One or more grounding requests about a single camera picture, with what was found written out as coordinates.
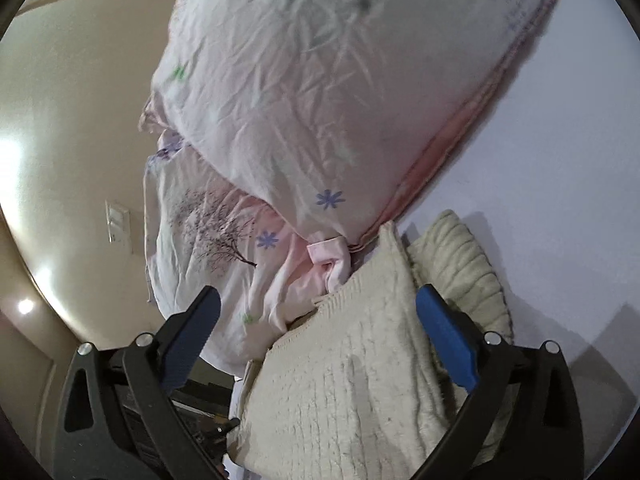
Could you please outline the cream cable-knit sweater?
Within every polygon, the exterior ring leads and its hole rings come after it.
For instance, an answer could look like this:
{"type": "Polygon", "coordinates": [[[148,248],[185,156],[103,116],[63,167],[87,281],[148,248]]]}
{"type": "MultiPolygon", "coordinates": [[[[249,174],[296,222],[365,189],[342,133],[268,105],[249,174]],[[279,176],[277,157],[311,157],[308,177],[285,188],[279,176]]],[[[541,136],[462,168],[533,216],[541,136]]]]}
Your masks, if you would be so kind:
{"type": "Polygon", "coordinates": [[[410,245],[386,223],[371,259],[247,367],[230,458],[265,479],[410,478],[466,397],[416,315],[425,284],[512,338],[497,275],[454,212],[410,245]]]}

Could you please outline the pink floral pillow with tree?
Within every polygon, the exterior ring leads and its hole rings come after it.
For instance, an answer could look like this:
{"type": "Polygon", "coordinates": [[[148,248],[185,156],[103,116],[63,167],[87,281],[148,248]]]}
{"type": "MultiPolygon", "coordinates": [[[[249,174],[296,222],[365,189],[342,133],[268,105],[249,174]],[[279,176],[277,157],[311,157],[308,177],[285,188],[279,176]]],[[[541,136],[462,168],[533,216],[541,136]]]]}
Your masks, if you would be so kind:
{"type": "Polygon", "coordinates": [[[165,130],[146,163],[144,254],[150,298],[164,318],[201,290],[221,314],[201,352],[232,376],[262,359],[317,298],[350,274],[341,237],[308,243],[265,202],[233,186],[178,133],[165,130]]]}

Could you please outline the pink floral pillow with stars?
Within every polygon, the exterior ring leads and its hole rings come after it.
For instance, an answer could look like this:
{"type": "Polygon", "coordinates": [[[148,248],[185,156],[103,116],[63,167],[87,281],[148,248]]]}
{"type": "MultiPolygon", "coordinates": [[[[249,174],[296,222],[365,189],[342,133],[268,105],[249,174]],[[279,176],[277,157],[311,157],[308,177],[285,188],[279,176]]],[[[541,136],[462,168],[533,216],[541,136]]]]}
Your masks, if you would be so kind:
{"type": "Polygon", "coordinates": [[[554,0],[176,0],[140,118],[352,248],[444,163],[554,0]]]}

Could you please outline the white wall light switch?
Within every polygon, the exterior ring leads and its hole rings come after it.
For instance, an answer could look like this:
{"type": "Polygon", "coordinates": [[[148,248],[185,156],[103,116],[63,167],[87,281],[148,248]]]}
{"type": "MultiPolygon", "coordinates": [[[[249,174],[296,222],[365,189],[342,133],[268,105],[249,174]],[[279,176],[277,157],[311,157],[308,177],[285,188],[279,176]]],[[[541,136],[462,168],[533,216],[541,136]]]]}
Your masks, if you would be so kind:
{"type": "Polygon", "coordinates": [[[132,253],[130,212],[118,203],[105,202],[105,220],[108,242],[132,253]]]}

